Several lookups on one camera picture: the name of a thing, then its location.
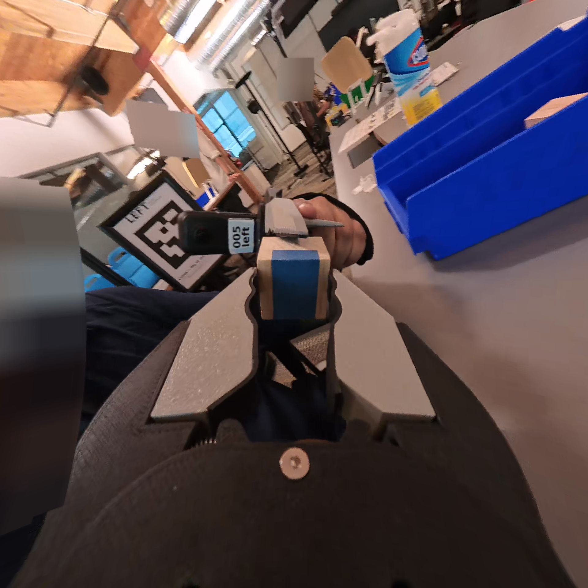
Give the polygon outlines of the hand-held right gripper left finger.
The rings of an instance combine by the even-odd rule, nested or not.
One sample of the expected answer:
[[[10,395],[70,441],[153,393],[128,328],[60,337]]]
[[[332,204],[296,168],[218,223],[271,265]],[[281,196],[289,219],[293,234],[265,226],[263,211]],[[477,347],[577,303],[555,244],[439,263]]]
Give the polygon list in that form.
[[[206,422],[211,409],[258,368],[258,324],[251,312],[257,270],[195,313],[151,411],[154,422]]]

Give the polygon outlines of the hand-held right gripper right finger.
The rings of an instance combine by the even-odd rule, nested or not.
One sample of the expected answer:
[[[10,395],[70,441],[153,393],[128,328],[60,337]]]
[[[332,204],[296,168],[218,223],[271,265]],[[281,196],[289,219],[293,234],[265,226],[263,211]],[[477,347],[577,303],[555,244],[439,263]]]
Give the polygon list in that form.
[[[374,437],[392,422],[436,417],[394,318],[339,271],[330,278],[327,395]]]

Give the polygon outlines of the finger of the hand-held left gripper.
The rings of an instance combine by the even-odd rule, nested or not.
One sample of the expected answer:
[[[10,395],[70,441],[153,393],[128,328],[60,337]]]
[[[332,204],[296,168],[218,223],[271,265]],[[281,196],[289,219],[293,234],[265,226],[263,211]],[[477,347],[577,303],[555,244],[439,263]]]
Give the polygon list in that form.
[[[266,235],[279,238],[307,238],[305,218],[293,200],[276,197],[266,204]]]

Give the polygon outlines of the blue striped wooden cube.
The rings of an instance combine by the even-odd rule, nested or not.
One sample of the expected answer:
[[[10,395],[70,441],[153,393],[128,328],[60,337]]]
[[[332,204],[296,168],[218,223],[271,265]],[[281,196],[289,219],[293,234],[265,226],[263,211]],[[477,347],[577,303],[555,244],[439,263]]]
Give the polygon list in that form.
[[[326,319],[331,260],[321,237],[264,237],[256,264],[261,319]]]
[[[587,92],[578,93],[559,98],[554,98],[544,104],[542,107],[534,111],[528,117],[525,118],[524,125],[526,129],[532,128],[538,123],[548,119],[549,117],[559,113],[563,109],[573,105],[574,103],[584,99],[587,96]]]

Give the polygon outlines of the blue plastic bin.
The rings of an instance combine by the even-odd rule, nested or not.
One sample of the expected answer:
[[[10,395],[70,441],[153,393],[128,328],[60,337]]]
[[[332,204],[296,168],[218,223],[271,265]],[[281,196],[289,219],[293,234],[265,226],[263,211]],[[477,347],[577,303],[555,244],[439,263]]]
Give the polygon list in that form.
[[[587,195],[587,17],[556,28],[372,156],[414,254],[443,259]]]

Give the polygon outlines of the person's left hand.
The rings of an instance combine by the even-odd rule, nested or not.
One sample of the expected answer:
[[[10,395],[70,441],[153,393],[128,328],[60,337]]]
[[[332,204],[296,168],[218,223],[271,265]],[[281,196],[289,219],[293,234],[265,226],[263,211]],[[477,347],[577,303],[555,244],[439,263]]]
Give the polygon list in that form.
[[[337,222],[342,227],[310,228],[309,236],[323,239],[331,267],[342,270],[354,264],[362,265],[373,256],[373,240],[358,214],[337,199],[324,194],[304,194],[293,202],[306,219]]]

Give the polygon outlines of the framed black white tag board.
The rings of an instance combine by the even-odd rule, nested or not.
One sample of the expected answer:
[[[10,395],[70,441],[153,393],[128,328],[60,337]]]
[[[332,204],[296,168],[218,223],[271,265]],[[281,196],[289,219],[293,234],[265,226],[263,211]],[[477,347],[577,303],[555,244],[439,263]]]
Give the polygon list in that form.
[[[194,292],[228,255],[191,255],[180,247],[178,215],[202,210],[196,200],[165,172],[160,172],[99,228],[174,290]]]

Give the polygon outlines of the blue plastic container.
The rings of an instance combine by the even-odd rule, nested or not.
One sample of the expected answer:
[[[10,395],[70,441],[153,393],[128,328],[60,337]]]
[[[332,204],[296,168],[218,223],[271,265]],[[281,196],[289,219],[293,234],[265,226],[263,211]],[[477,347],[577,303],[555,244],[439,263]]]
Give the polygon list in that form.
[[[156,273],[152,272],[150,268],[128,253],[123,247],[117,247],[108,254],[106,265],[114,273],[126,279],[132,286],[154,288],[159,282]],[[114,287],[114,283],[98,273],[85,277],[84,288],[86,293]]]

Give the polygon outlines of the printed paper sheet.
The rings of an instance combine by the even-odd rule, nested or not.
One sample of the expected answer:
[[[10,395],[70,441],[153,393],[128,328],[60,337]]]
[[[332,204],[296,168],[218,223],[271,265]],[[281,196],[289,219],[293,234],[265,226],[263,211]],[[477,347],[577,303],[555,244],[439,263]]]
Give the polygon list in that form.
[[[350,149],[363,142],[374,130],[380,128],[388,120],[401,113],[399,98],[388,101],[385,105],[378,108],[377,111],[368,115],[363,121],[360,121],[351,128],[344,136],[339,147],[338,153],[347,152]]]

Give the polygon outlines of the large paned window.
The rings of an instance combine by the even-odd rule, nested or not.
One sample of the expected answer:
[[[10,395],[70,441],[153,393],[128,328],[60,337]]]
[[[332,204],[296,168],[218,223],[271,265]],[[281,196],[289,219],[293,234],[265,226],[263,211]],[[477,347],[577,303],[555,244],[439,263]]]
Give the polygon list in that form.
[[[251,143],[256,131],[233,97],[232,90],[216,90],[201,96],[194,108],[225,151],[243,166],[253,159]]]

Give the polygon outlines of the black tripod stand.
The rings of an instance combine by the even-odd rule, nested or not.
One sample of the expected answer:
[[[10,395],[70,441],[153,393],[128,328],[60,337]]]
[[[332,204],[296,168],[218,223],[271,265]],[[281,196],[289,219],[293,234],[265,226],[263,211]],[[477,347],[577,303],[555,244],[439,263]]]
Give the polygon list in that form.
[[[241,77],[236,82],[235,89],[237,90],[237,89],[240,89],[242,87],[245,87],[247,89],[247,91],[251,94],[251,97],[252,97],[254,106],[253,107],[247,107],[247,108],[251,111],[252,114],[262,113],[263,117],[266,119],[266,121],[268,122],[270,128],[273,130],[275,136],[277,137],[277,140],[279,141],[279,143],[281,144],[281,146],[284,148],[285,153],[288,155],[288,157],[290,158],[290,160],[296,166],[297,171],[295,171],[293,173],[294,176],[295,176],[295,178],[302,179],[302,178],[305,177],[309,166],[308,165],[301,166],[298,163],[298,160],[294,156],[293,152],[288,148],[288,146],[285,143],[285,141],[283,140],[281,134],[279,133],[279,131],[277,130],[277,128],[273,124],[272,120],[270,119],[268,113],[266,112],[266,110],[264,109],[264,107],[261,105],[261,103],[259,102],[259,100],[254,97],[253,89],[251,88],[250,84],[248,83],[248,80],[251,77],[251,73],[252,73],[251,71],[246,72],[246,74],[243,77]]]

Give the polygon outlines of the green white box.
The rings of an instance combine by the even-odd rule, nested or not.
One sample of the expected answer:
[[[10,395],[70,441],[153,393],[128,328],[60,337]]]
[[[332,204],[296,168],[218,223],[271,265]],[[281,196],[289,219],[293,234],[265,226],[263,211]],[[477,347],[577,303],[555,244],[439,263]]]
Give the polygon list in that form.
[[[350,109],[359,105],[368,97],[374,78],[375,76],[372,75],[366,80],[358,80],[355,85],[349,86],[346,92],[341,91],[339,96],[341,102]]]

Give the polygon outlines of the beige rounded board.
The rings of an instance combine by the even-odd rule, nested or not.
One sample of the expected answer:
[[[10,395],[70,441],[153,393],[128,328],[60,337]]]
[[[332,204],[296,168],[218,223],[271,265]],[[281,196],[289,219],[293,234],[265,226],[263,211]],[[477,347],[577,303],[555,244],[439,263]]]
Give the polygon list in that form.
[[[321,60],[321,67],[328,80],[345,94],[373,77],[373,67],[356,43],[342,36]]]

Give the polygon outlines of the black round disc stand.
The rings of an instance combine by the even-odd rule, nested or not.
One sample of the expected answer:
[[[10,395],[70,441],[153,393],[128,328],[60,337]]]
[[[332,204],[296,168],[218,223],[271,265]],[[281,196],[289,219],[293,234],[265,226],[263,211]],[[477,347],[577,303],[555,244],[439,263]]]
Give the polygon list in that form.
[[[74,88],[83,96],[102,103],[109,93],[109,84],[96,68],[84,65],[74,79]]]

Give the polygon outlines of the white disinfecting wipes canister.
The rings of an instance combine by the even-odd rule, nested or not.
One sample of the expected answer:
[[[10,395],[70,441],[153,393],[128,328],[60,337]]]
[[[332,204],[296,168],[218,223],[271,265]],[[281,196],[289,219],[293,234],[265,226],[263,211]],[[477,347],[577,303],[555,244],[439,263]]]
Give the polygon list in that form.
[[[412,9],[380,18],[366,39],[392,81],[409,128],[442,107],[419,20]]]

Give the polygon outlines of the black hanging monitor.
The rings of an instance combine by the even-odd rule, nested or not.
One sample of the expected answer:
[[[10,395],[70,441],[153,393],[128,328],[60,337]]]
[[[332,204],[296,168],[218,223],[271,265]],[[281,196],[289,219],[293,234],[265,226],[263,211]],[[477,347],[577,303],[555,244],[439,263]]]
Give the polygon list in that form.
[[[291,35],[291,33],[298,27],[298,25],[318,2],[319,1],[283,2],[283,4],[278,9],[278,14],[282,18],[279,22],[279,27],[285,39]]]

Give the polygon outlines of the large dark display panel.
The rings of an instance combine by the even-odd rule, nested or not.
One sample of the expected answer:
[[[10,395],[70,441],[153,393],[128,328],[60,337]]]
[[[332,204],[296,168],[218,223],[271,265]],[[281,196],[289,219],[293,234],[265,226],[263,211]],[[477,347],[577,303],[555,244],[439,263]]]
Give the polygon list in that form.
[[[351,29],[369,27],[370,19],[380,19],[399,11],[397,1],[342,1],[332,11],[331,18],[318,35],[328,52]]]

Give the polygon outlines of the small white card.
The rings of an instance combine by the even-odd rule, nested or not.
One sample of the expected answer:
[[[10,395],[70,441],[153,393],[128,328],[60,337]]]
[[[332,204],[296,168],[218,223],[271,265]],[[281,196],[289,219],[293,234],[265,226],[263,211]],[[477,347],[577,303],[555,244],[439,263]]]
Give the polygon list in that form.
[[[459,68],[451,62],[444,62],[432,70],[432,80],[435,87],[439,87],[446,81],[454,77],[459,72]]]

